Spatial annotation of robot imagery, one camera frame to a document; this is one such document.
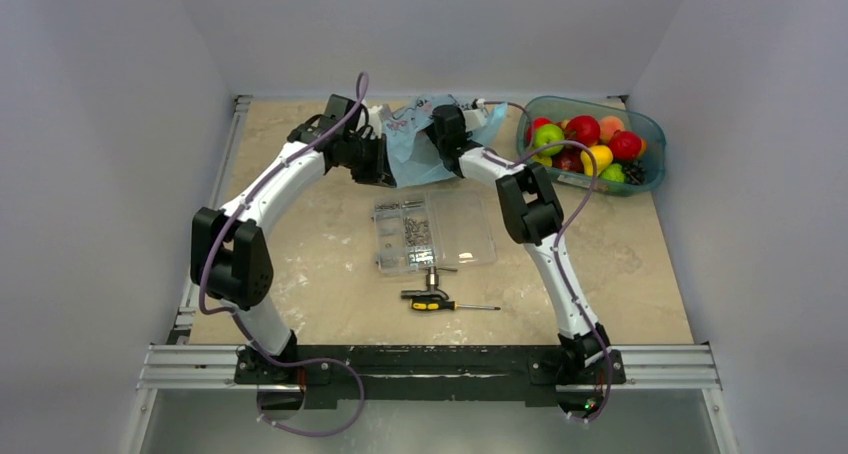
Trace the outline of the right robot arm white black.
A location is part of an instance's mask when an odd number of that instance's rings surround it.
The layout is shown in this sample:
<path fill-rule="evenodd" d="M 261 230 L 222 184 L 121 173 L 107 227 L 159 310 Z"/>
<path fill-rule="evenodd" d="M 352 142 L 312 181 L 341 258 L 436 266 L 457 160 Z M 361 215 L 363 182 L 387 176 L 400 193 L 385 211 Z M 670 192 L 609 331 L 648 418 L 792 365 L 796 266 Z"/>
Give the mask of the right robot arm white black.
<path fill-rule="evenodd" d="M 557 321 L 560 342 L 558 382 L 584 381 L 602 368 L 611 384 L 615 361 L 611 342 L 589 307 L 564 241 L 569 221 L 544 166 L 508 161 L 471 139 L 465 113 L 436 107 L 426 134 L 448 170 L 497 191 L 505 228 L 538 269 Z"/>

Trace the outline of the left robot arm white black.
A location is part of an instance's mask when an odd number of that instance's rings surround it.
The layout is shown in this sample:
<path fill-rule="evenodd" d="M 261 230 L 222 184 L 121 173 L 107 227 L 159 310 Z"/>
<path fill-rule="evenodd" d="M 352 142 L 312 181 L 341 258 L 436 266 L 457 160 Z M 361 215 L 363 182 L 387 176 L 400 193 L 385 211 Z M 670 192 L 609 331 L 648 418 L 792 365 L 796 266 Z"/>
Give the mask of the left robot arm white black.
<path fill-rule="evenodd" d="M 395 186 L 377 120 L 362 96 L 331 95 L 324 111 L 299 124 L 247 188 L 220 208 L 194 214 L 190 277 L 199 288 L 200 310 L 211 315 L 206 300 L 218 301 L 218 312 L 229 314 L 244 335 L 249 361 L 272 382 L 289 381 L 308 363 L 269 296 L 274 266 L 267 237 L 291 204 L 333 168 L 348 170 L 358 184 Z"/>

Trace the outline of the red yellow fake apple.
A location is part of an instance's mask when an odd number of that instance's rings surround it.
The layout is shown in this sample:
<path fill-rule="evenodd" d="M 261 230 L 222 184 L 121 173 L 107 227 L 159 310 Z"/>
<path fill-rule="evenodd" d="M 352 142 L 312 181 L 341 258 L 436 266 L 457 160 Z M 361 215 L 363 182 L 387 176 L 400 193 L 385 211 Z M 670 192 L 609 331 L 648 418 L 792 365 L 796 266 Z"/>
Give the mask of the red yellow fake apple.
<path fill-rule="evenodd" d="M 580 115 L 565 124 L 564 133 L 569 140 L 592 147 L 600 140 L 600 124 L 592 116 Z"/>

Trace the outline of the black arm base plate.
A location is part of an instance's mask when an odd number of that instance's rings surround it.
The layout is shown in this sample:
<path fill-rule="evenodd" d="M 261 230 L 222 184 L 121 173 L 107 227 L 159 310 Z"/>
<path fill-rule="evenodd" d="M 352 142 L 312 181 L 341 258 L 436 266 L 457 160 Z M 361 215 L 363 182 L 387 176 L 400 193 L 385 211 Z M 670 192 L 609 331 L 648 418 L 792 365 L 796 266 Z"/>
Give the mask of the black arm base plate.
<path fill-rule="evenodd" d="M 302 345 L 277 366 L 237 350 L 234 381 L 260 390 L 291 387 L 308 409 L 340 400 L 521 402 L 583 411 L 599 406 L 607 383 L 627 378 L 620 351 L 570 369 L 559 345 Z"/>

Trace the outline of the light blue printed plastic bag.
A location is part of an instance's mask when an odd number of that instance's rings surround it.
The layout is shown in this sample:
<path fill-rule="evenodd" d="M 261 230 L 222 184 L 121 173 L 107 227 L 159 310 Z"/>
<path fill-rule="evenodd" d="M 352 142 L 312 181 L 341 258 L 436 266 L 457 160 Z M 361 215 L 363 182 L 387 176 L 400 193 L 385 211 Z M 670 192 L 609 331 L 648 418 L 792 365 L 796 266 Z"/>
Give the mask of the light blue printed plastic bag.
<path fill-rule="evenodd" d="M 387 158 L 396 188 L 410 188 L 454 177 L 425 133 L 432 125 L 432 111 L 443 105 L 468 110 L 474 100 L 450 94 L 420 95 L 406 106 L 380 110 L 381 133 L 385 135 Z"/>

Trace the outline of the red fake tomato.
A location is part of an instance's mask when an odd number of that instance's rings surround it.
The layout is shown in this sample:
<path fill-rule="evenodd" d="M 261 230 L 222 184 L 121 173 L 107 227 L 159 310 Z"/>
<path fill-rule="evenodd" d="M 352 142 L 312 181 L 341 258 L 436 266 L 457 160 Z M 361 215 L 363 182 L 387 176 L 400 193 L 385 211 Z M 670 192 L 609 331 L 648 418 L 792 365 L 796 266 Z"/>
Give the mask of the red fake tomato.
<path fill-rule="evenodd" d="M 640 157 L 643 140 L 631 131 L 618 131 L 610 138 L 608 147 L 615 160 L 629 162 Z"/>

